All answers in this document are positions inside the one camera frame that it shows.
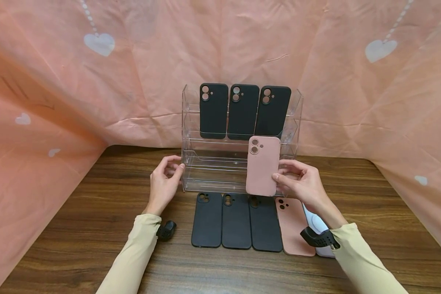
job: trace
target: black clip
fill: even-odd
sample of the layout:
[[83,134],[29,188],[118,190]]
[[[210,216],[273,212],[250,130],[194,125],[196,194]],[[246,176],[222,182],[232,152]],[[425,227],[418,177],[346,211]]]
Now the black clip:
[[162,241],[170,240],[175,233],[176,223],[173,220],[169,220],[165,226],[160,225],[156,235]]
[[333,245],[335,249],[340,248],[340,245],[335,240],[335,237],[333,236],[332,232],[330,232],[329,229],[323,231],[319,235],[313,229],[307,227],[302,230],[301,236],[302,238],[304,238],[307,244],[311,245],[312,247],[320,248],[320,247],[327,247]]

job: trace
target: wrist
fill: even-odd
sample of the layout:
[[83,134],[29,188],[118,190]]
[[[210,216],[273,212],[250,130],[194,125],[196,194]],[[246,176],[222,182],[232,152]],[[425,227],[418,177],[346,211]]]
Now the wrist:
[[339,229],[348,224],[343,214],[341,214],[331,201],[319,211],[318,216],[325,222],[329,229]]
[[158,205],[155,203],[148,203],[147,207],[145,208],[145,210],[143,211],[143,214],[153,214],[156,216],[160,216],[164,210],[164,206],[163,205]]

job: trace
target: beige sleeve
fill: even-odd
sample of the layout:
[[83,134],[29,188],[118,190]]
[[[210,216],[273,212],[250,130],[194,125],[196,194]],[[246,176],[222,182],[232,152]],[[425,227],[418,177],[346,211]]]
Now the beige sleeve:
[[333,250],[336,260],[359,293],[408,294],[372,252],[361,236],[356,223],[330,231],[341,246]]
[[97,294],[137,294],[140,281],[157,242],[157,230],[162,219],[153,214],[141,214],[119,255],[113,262]]

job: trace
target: string of dots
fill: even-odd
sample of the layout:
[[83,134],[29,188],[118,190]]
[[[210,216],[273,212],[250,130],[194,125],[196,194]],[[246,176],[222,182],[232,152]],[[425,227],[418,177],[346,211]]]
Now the string of dots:
[[98,37],[100,34],[98,34],[98,30],[95,27],[95,23],[93,22],[93,17],[90,15],[90,10],[88,10],[88,5],[85,3],[85,0],[80,0],[80,2],[82,3],[83,9],[85,10],[85,15],[87,15],[87,19],[90,21],[91,27],[93,27],[93,31],[95,32],[95,36]]
[[407,10],[410,8],[410,6],[412,5],[413,0],[408,0],[407,5],[403,8],[402,12],[400,13],[400,16],[398,17],[396,23],[394,24],[394,26],[390,29],[389,33],[387,34],[387,36],[385,36],[385,40],[384,43],[387,42],[390,38],[390,35],[392,35],[392,33],[396,30],[396,28],[398,27],[398,24],[402,21],[403,16],[407,13]]

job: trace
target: hand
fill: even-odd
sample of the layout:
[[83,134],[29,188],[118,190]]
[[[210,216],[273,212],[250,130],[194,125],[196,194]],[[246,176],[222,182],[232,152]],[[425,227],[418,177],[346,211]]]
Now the hand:
[[298,198],[307,210],[317,214],[330,229],[338,229],[348,222],[328,198],[319,170],[297,160],[280,160],[280,168],[273,179],[283,194]]
[[149,204],[144,213],[160,216],[176,193],[181,176],[185,170],[184,164],[178,155],[165,156],[155,170],[150,174]]

